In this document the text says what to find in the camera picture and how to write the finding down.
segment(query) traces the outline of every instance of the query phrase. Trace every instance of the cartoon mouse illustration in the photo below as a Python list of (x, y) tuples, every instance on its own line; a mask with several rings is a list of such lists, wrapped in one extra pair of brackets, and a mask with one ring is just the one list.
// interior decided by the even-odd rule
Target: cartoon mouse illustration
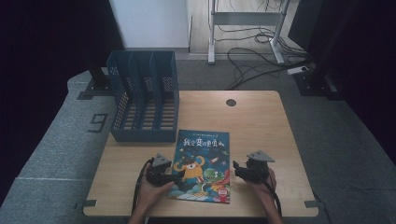
[(183, 157), (183, 165), (181, 166), (181, 169), (178, 168), (180, 161), (175, 162), (174, 169), (176, 171), (185, 171), (181, 180), (182, 182), (185, 182), (185, 180), (189, 178), (197, 178), (199, 183), (204, 182), (204, 171), (202, 170), (202, 166), (205, 164), (205, 159), (202, 156), (197, 156), (196, 158), (200, 159), (201, 163), (198, 163), (193, 158)]

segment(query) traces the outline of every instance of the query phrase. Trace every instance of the black backdrop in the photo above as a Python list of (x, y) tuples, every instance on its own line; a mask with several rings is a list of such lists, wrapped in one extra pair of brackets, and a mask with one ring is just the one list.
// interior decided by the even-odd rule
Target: black backdrop
[(67, 80), (122, 49), (107, 0), (2, 1), (0, 202), (67, 95)]
[(331, 71), (343, 98), (394, 163), (395, 5), (387, 0), (301, 0), (289, 33), (317, 64), (313, 79), (320, 83)]

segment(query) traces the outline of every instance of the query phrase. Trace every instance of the wooden table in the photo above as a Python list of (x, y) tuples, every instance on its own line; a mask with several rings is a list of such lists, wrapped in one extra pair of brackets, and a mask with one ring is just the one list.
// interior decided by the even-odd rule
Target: wooden table
[[(231, 161), (246, 166), (247, 154), (263, 150), (276, 162), (277, 187), (284, 217), (314, 217), (316, 207), (305, 169), (291, 132), (288, 118), (275, 91), (181, 91), (178, 128), (230, 133)], [(226, 101), (234, 99), (235, 106)], [(84, 207), (87, 216), (128, 217), (131, 214), (134, 185), (144, 163), (162, 153), (173, 160), (175, 143), (119, 143), (108, 136)], [(163, 195), (150, 217), (264, 217), (249, 186), (231, 168), (230, 204), (170, 200)]]

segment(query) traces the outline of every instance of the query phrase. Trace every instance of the gray carpet floor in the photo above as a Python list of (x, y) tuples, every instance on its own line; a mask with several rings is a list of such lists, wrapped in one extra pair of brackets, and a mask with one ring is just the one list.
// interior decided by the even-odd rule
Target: gray carpet floor
[[(237, 61), (250, 66), (260, 61)], [(273, 70), (265, 64), (260, 69)], [(229, 61), (178, 60), (179, 88), (225, 90), (237, 75)], [(115, 103), (112, 96), (78, 100), (91, 76), (76, 75), (57, 117), (15, 179), (0, 209), (0, 223), (125, 223), (125, 217), (86, 217), (84, 203), (98, 166)], [(285, 223), (396, 223), (396, 167), (344, 101), (303, 97), (286, 71), (260, 76), (238, 90), (278, 91), (300, 151), (317, 217), (285, 217)], [(103, 118), (92, 120), (94, 115)], [(188, 223), (150, 219), (148, 223)], [(201, 223), (263, 223), (259, 219), (202, 219)]]

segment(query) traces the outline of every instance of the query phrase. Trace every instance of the desk leg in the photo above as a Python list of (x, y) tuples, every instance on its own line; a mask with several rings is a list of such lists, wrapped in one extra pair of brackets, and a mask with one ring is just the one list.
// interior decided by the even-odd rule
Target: desk leg
[(207, 53), (207, 62), (209, 64), (215, 63), (215, 6), (216, 0), (212, 0), (212, 11), (210, 12), (210, 37), (209, 37), (209, 50)]
[(278, 21), (276, 29), (275, 29), (274, 38), (270, 41), (270, 45), (271, 45), (271, 48), (275, 54), (277, 63), (285, 63), (285, 61), (282, 58), (282, 55), (280, 54), (279, 47), (278, 47), (277, 43), (279, 40), (280, 32), (282, 31), (283, 22), (285, 21), (285, 18), (286, 18), (287, 12), (288, 12), (289, 2), (290, 2), (290, 0), (286, 0), (282, 6), (282, 12), (280, 13), (279, 21)]

